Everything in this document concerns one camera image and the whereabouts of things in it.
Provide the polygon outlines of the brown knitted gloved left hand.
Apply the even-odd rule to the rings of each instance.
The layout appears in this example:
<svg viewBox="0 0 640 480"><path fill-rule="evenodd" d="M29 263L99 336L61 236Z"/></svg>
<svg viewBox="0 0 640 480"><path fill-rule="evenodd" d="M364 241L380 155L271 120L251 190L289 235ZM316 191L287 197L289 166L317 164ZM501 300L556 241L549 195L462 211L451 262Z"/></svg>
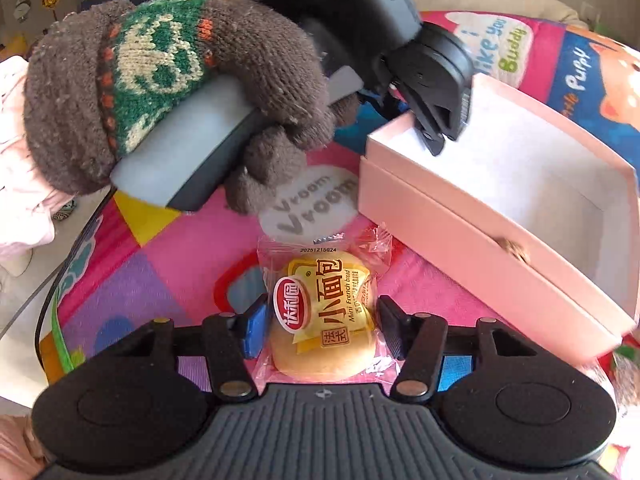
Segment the brown knitted gloved left hand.
<svg viewBox="0 0 640 480"><path fill-rule="evenodd" d="M56 190L104 188L130 154L214 73L235 77L268 119L224 189L238 214L259 214L308 152L354 123L356 94L329 99L310 38L253 0L111 0L54 24L28 62L26 143Z"/></svg>

